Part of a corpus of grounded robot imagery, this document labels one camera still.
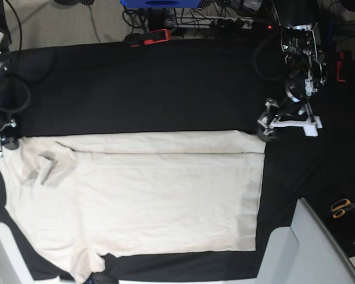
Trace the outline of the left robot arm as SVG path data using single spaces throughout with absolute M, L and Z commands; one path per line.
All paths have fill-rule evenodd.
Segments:
M 317 1 L 263 1 L 266 11 L 271 12 L 276 31 L 255 49 L 253 66 L 264 80 L 284 82 L 285 97 L 267 98 L 265 110 L 259 116 L 258 137 L 269 142 L 276 130 L 297 127 L 307 137 L 318 136 L 322 121 L 315 115 L 309 100 L 320 91 L 327 81 L 326 55 L 319 48 L 320 31 L 315 16 Z M 281 74 L 264 74 L 259 65 L 259 55 L 267 45 L 279 37 L 284 56 Z

